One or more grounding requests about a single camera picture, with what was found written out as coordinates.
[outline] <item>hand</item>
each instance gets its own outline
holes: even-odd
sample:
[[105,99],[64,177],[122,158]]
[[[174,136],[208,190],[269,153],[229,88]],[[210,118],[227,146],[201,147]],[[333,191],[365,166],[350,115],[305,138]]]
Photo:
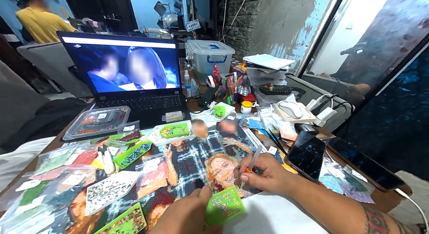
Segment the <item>hand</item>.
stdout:
[[250,184],[260,190],[274,193],[290,195],[296,186],[296,181],[302,178],[287,171],[269,153],[262,153],[256,160],[255,167],[262,172],[261,176],[255,173],[246,173],[253,155],[247,154],[240,162],[240,179],[246,184]]
[[151,230],[151,234],[217,234],[220,226],[210,226],[203,231],[204,218],[212,189],[204,186],[194,190],[190,195],[175,201],[161,216]]

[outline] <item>computer mouse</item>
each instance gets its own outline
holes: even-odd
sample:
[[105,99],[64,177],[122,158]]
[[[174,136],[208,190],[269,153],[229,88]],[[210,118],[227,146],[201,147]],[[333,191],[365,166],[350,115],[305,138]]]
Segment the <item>computer mouse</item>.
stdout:
[[281,102],[278,106],[281,110],[287,113],[287,115],[291,116],[294,119],[300,119],[304,115],[304,112],[296,103]]

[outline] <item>laptop screen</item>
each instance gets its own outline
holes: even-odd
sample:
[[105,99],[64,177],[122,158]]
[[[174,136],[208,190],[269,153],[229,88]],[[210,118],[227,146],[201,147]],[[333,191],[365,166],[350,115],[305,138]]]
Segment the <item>laptop screen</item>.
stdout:
[[76,67],[89,76],[98,93],[180,87],[174,42],[115,38],[62,37]]

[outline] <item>laptop keyboard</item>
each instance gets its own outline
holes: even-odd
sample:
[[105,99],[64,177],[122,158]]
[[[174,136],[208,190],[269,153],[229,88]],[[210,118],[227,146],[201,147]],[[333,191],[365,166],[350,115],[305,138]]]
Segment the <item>laptop keyboard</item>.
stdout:
[[140,99],[126,99],[126,100],[111,100],[97,102],[95,107],[104,108],[112,106],[127,105],[130,108],[139,109],[158,109],[182,106],[184,103],[181,102],[180,96],[165,96],[165,97],[151,97],[151,98],[140,98]]

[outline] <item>black smartphone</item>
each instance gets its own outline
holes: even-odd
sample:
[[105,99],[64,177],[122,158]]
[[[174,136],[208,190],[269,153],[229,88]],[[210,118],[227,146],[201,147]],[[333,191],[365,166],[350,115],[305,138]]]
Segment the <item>black smartphone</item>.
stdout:
[[302,131],[287,152],[285,161],[313,182],[319,180],[326,144]]
[[379,189],[383,191],[393,190],[401,185],[405,185],[405,182],[394,173],[359,152],[353,145],[345,142],[343,139],[336,137],[323,141],[328,144],[329,149],[337,153],[352,168],[368,176],[368,180]]

